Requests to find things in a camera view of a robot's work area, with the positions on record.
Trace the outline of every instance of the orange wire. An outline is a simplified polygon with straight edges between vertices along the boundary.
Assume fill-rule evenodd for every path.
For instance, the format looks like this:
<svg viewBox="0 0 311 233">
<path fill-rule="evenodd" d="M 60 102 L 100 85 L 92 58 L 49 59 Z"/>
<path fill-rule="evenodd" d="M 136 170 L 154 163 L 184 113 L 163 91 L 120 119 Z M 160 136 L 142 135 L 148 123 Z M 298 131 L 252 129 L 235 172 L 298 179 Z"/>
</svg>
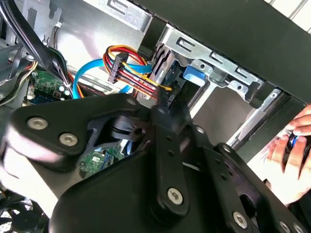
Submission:
<svg viewBox="0 0 311 233">
<path fill-rule="evenodd" d="M 71 77 L 71 79 L 74 80 L 73 75 L 70 74 L 69 72 L 68 72 L 68 74 L 69 74 L 69 76 Z M 79 92 L 81 98 L 84 98 L 84 95 L 82 94 L 81 88 L 79 87 L 79 85 L 77 85 L 77 86 L 78 86 L 78 92 Z"/>
<path fill-rule="evenodd" d="M 145 95 L 147 95 L 147 96 L 149 96 L 149 97 L 151 97 L 151 98 L 153 98 L 153 99 L 156 100 L 156 98 L 155 98 L 154 96 L 152 96 L 152 95 L 150 95 L 149 93 L 147 93 L 147 92 L 141 90 L 140 88 L 138 88 L 138 87 L 136 87 L 136 86 L 130 84 L 129 82 L 127 82 L 127 81 L 125 81 L 125 80 L 122 80 L 122 79 L 120 79 L 120 78 L 116 78 L 116 79 L 117 79 L 118 81 L 120 81 L 120 82 L 126 83 L 127 85 L 131 86 L 132 88 L 134 88 L 135 90 L 141 92 L 142 94 L 145 94 Z"/>
</svg>

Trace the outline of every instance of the screw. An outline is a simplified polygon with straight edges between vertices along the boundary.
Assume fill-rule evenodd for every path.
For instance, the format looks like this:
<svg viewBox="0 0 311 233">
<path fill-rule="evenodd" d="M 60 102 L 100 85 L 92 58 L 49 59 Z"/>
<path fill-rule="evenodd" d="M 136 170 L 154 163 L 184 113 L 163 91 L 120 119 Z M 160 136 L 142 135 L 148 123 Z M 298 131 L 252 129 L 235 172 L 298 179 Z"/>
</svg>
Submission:
<svg viewBox="0 0 311 233">
<path fill-rule="evenodd" d="M 136 105 L 135 101 L 131 100 L 131 99 L 127 99 L 126 100 L 129 104 L 131 105 Z"/>
<path fill-rule="evenodd" d="M 59 141 L 65 146 L 73 147 L 77 145 L 78 138 L 72 133 L 63 133 L 62 135 L 60 135 Z"/>
<path fill-rule="evenodd" d="M 199 131 L 200 133 L 204 133 L 204 130 L 201 127 L 196 127 L 197 131 Z"/>
<path fill-rule="evenodd" d="M 40 117 L 33 117 L 27 121 L 27 125 L 32 128 L 33 130 L 43 130 L 45 129 L 49 124 L 48 122 Z"/>
<path fill-rule="evenodd" d="M 244 218 L 244 216 L 241 215 L 239 212 L 234 212 L 233 213 L 233 218 L 234 218 L 234 221 L 238 224 L 239 227 L 241 227 L 242 229 L 246 229 L 247 228 L 247 221 Z"/>
<path fill-rule="evenodd" d="M 277 93 L 272 93 L 271 98 L 275 98 L 275 97 L 277 97 Z"/>
<path fill-rule="evenodd" d="M 227 151 L 228 153 L 231 152 L 231 151 L 230 151 L 230 148 L 229 148 L 227 145 L 224 145 L 223 148 L 224 148 L 224 150 Z"/>
<path fill-rule="evenodd" d="M 285 224 L 285 222 L 280 221 L 280 225 L 286 233 L 291 233 L 291 229 Z"/>
<path fill-rule="evenodd" d="M 161 108 L 158 109 L 160 113 L 165 114 L 165 111 Z"/>
<path fill-rule="evenodd" d="M 175 188 L 170 188 L 167 192 L 167 196 L 175 205 L 181 205 L 183 203 L 183 195 Z"/>
<path fill-rule="evenodd" d="M 27 55 L 26 59 L 27 59 L 28 61 L 30 61 L 30 62 L 33 62 L 33 61 L 35 60 L 34 56 L 32 56 L 32 55 L 30 55 L 30 54 Z"/>
<path fill-rule="evenodd" d="M 301 229 L 301 227 L 299 227 L 296 223 L 294 223 L 294 228 L 298 233 L 303 233 L 303 230 Z"/>
</svg>

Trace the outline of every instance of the metal panel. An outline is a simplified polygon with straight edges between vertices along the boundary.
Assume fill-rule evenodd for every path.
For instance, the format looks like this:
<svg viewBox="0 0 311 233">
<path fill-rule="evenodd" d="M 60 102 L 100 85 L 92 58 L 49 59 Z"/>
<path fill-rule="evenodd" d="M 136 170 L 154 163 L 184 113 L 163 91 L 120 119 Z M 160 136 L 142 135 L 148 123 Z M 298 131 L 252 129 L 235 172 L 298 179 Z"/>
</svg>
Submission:
<svg viewBox="0 0 311 233">
<path fill-rule="evenodd" d="M 135 30 L 118 19 L 96 9 L 83 0 L 51 0 L 54 8 L 62 9 L 61 28 L 57 32 L 57 48 L 68 62 L 70 70 L 78 70 L 84 64 L 99 59 L 111 45 L 125 44 L 138 49 L 144 33 Z M 87 74 L 104 82 L 108 74 L 103 68 L 95 68 Z"/>
<path fill-rule="evenodd" d="M 307 62 L 311 60 L 311 37 L 265 1 L 136 2 L 236 64 L 311 102 L 311 66 Z"/>
<path fill-rule="evenodd" d="M 152 20 L 151 14 L 127 0 L 84 1 L 142 33 L 146 33 Z"/>
</svg>

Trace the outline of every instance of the green circuit board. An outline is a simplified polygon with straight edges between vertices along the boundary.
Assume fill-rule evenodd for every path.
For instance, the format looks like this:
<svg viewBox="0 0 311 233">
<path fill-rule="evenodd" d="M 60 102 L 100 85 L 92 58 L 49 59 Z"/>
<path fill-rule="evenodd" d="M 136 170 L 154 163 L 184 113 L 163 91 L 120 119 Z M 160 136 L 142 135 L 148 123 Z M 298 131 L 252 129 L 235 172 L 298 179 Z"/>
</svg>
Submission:
<svg viewBox="0 0 311 233">
<path fill-rule="evenodd" d="M 35 79 L 35 89 L 43 91 L 44 93 L 54 97 L 54 92 L 59 92 L 59 87 L 64 84 L 45 71 L 37 71 L 37 77 Z"/>
<path fill-rule="evenodd" d="M 80 176 L 87 178 L 123 159 L 124 155 L 121 154 L 121 150 L 121 144 L 118 143 L 112 148 L 84 155 L 79 163 Z"/>
<path fill-rule="evenodd" d="M 79 169 L 82 173 L 93 175 L 100 171 L 104 163 L 105 154 L 103 151 L 94 151 L 84 155 L 79 163 Z"/>
</svg>

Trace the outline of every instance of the black mounting arm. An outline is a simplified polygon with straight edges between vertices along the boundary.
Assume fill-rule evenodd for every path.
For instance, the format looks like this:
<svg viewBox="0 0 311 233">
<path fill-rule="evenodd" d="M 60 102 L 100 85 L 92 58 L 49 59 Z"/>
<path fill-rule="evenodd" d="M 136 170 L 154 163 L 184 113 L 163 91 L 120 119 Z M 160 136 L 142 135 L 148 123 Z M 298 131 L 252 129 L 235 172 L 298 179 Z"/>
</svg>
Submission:
<svg viewBox="0 0 311 233">
<path fill-rule="evenodd" d="M 84 153 L 126 138 L 135 144 L 131 156 L 61 195 L 51 233 L 307 232 L 232 148 L 214 148 L 186 107 L 168 109 L 159 96 L 151 110 L 127 94 L 20 108 L 2 142 L 1 169 L 22 179 L 6 169 L 17 153 L 59 177 Z"/>
</svg>

